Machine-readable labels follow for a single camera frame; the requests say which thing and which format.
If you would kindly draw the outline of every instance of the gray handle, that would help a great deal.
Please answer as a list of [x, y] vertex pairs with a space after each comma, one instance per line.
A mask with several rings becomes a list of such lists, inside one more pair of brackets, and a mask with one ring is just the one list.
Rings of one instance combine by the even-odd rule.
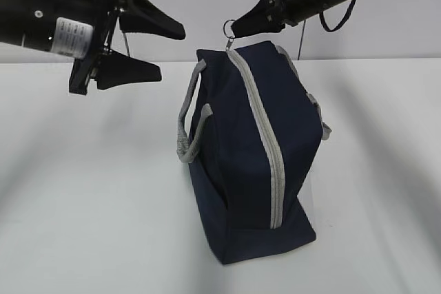
[[187, 95], [185, 96], [181, 112], [179, 113], [177, 153], [179, 160], [181, 160], [181, 162], [183, 163], [192, 163], [199, 154], [199, 150], [201, 148], [201, 138], [205, 123], [207, 122], [207, 119], [211, 115], [213, 115], [211, 106], [208, 103], [205, 104], [201, 110], [201, 119], [199, 120], [198, 127], [196, 128], [196, 131], [194, 133], [193, 141], [190, 144], [188, 134], [185, 131], [185, 119], [187, 117], [190, 105], [192, 104], [194, 92], [196, 91], [196, 86], [198, 84], [199, 75], [206, 67], [206, 62], [202, 60], [194, 68], [192, 79], [190, 80], [190, 84], [188, 86]]
[[[293, 62], [291, 61], [291, 58], [288, 55], [288, 52], [285, 51], [284, 48], [280, 47], [280, 46], [276, 46], [277, 52], [279, 52], [279, 54], [282, 54], [285, 56], [285, 58], [287, 58], [288, 64], [291, 67], [292, 71], [294, 72], [294, 74], [296, 75], [297, 79], [300, 81], [300, 77], [298, 75], [298, 71], [296, 66], [293, 64]], [[325, 122], [323, 122], [323, 117], [322, 117], [322, 107], [320, 107], [320, 104], [318, 103], [318, 101], [316, 100], [316, 98], [314, 98], [314, 96], [310, 93], [307, 93], [307, 96], [309, 98], [309, 100], [312, 102], [312, 104], [314, 106], [316, 106], [317, 108], [317, 112], [318, 115], [320, 117], [320, 120], [322, 121], [322, 128], [323, 128], [323, 137], [322, 140], [329, 140], [329, 138], [331, 137], [331, 133], [332, 133], [332, 129], [328, 126], [328, 124], [326, 124]]]

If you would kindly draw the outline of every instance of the cable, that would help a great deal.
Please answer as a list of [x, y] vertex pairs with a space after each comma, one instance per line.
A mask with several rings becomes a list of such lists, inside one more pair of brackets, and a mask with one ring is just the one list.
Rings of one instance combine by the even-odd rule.
[[300, 58], [302, 56], [303, 38], [305, 37], [305, 28], [306, 28], [306, 20], [303, 21], [302, 38], [300, 38], [300, 46], [298, 48], [298, 57], [297, 57], [298, 61], [300, 60]]
[[325, 29], [327, 32], [335, 32], [337, 30], [340, 30], [342, 28], [342, 26], [345, 25], [346, 22], [348, 22], [348, 20], [351, 18], [351, 14], [353, 11], [353, 8], [356, 6], [357, 0], [352, 0], [351, 3], [349, 4], [349, 7], [347, 8], [346, 14], [344, 15], [342, 21], [334, 28], [331, 29], [327, 23], [326, 23], [326, 19], [325, 19], [325, 13], [321, 12], [320, 13], [320, 22], [322, 23], [323, 29]]

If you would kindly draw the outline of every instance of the navy blue bag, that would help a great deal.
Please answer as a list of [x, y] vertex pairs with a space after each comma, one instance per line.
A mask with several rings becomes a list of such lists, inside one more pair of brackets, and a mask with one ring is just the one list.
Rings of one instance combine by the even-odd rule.
[[[270, 42], [199, 63], [178, 122], [209, 245], [223, 264], [286, 253], [316, 234], [297, 195], [331, 130], [286, 51]], [[185, 133], [198, 78], [190, 137]]]

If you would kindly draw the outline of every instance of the white label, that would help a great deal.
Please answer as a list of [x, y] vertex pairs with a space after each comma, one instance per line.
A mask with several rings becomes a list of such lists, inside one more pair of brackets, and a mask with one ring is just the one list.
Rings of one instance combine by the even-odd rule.
[[84, 59], [89, 51], [93, 33], [94, 27], [89, 24], [59, 17], [50, 51], [71, 58]]

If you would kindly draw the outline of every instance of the gray zipper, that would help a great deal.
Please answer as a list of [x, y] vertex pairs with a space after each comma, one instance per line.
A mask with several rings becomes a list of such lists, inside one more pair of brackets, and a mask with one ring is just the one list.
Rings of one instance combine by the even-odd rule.
[[285, 198], [285, 164], [283, 162], [282, 151], [278, 144], [276, 135], [260, 94], [257, 84], [254, 80], [251, 69], [246, 60], [233, 50], [227, 51], [230, 61], [238, 68], [240, 75], [245, 82], [249, 105], [251, 106], [254, 120], [262, 140], [263, 147], [268, 157], [269, 167], [271, 169], [271, 229], [277, 229], [282, 226], [283, 221], [283, 200]]

